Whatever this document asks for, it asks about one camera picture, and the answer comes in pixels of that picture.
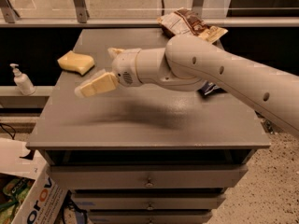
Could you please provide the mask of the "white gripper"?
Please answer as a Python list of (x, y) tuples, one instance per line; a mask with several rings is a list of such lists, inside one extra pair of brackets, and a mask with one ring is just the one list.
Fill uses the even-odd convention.
[(74, 90), (77, 97), (91, 97), (99, 93), (115, 90), (119, 82), (124, 87), (138, 87), (141, 85), (136, 72), (136, 58), (141, 49), (117, 49), (107, 50), (112, 62), (112, 72), (95, 74), (82, 82)]

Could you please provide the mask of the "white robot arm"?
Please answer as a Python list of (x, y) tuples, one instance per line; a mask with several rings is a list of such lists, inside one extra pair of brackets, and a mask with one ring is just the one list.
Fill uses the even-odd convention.
[(113, 49), (112, 70), (101, 70), (75, 88), (78, 97), (119, 85), (155, 84), (196, 91), (209, 81), (284, 131), (299, 135), (299, 76), (234, 55), (194, 35), (176, 35), (157, 49)]

